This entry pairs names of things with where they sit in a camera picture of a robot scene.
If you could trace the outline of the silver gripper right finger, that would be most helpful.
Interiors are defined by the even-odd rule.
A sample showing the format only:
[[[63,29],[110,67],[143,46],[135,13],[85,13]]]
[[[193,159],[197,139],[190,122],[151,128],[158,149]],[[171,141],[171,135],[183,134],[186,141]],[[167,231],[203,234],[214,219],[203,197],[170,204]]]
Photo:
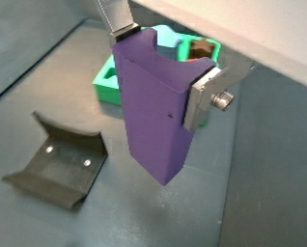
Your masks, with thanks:
[[[227,89],[239,83],[253,72],[257,61],[242,53],[227,56],[223,69],[214,67],[194,83],[190,90],[183,126],[194,131],[207,118],[211,107],[226,111],[234,101]]]

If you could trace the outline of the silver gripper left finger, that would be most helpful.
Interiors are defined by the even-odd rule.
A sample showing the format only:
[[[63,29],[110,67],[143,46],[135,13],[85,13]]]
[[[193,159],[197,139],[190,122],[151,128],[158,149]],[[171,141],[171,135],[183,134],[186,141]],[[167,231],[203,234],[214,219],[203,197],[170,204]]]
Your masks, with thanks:
[[[111,44],[125,40],[141,31],[135,23],[129,0],[95,0]]]

